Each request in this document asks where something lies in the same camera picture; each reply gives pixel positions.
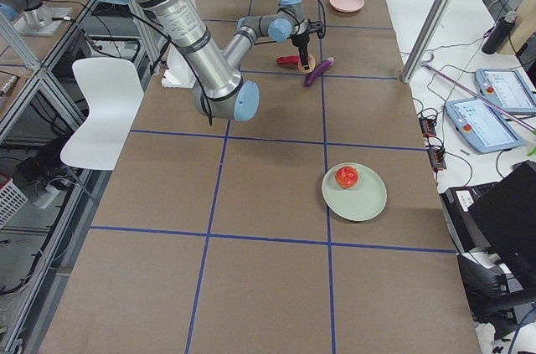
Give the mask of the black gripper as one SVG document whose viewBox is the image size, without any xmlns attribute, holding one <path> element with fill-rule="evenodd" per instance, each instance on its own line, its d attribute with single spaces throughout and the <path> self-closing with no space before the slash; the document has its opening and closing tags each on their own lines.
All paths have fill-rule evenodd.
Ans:
<svg viewBox="0 0 536 354">
<path fill-rule="evenodd" d="M 307 51 L 307 45 L 309 43 L 309 35 L 307 33 L 294 34 L 291 36 L 292 44 L 298 48 L 299 59 L 303 64 L 307 63 L 307 57 L 309 55 Z"/>
</svg>

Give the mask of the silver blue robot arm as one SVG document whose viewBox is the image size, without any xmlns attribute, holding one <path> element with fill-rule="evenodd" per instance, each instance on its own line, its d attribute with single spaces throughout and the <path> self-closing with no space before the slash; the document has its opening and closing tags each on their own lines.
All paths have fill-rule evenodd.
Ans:
<svg viewBox="0 0 536 354">
<path fill-rule="evenodd" d="M 27 36 L 51 36 L 72 19 L 71 8 L 50 7 L 44 0 L 1 0 L 1 14 L 16 31 Z"/>
<path fill-rule="evenodd" d="M 193 100 L 198 111 L 214 118 L 249 121 L 259 106 L 258 85 L 244 80 L 238 67 L 258 38 L 268 37 L 280 43 L 287 39 L 297 47 L 301 66 L 312 69 L 307 45 L 314 32 L 323 33 L 323 25 L 307 18 L 302 0 L 279 0 L 275 14 L 245 17 L 225 49 L 213 40 L 209 28 L 198 15 L 192 0 L 97 0 L 127 4 L 135 1 L 151 11 L 163 32 L 184 57 L 196 83 Z"/>
</svg>

